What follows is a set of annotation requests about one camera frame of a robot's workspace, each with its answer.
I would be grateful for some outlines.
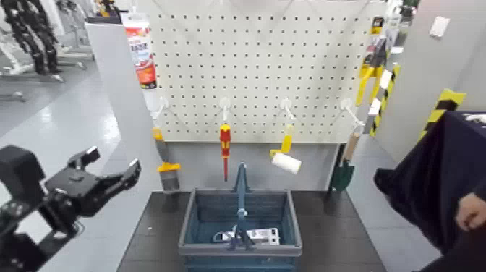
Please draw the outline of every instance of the table surface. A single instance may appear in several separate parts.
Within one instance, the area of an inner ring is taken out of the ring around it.
[[[303,242],[299,271],[385,272],[352,202],[344,192],[292,192]],[[184,271],[177,252],[189,193],[153,192],[118,272]]]

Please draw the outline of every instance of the white wall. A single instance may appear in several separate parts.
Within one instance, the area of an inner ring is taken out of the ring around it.
[[[377,140],[396,161],[417,143],[440,92],[467,93],[460,110],[486,110],[486,2],[422,1],[398,58],[402,65]],[[441,39],[429,36],[437,16],[451,18]]]

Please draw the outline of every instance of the blue basket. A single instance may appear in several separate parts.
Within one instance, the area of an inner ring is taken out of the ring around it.
[[[244,195],[247,229],[277,228],[280,245],[212,243],[214,234],[238,221],[239,195],[229,190],[194,190],[179,238],[179,253],[189,272],[288,272],[297,269],[302,241],[289,191],[251,191]]]

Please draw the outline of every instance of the screwdriver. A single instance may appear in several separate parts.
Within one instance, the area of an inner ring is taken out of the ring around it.
[[[219,140],[221,141],[221,157],[223,157],[224,166],[224,181],[228,181],[228,158],[229,158],[229,142],[231,141],[230,126],[223,124],[220,127]]]

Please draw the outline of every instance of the robotic arm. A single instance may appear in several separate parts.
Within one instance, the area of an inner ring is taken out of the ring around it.
[[[140,162],[135,159],[122,173],[96,176],[85,167],[98,160],[96,147],[72,156],[67,166],[46,183],[35,155],[13,145],[0,149],[0,180],[12,199],[0,207],[0,271],[37,271],[78,232],[77,219],[94,216],[111,198],[137,184]],[[52,231],[39,244],[19,223],[38,211]]]

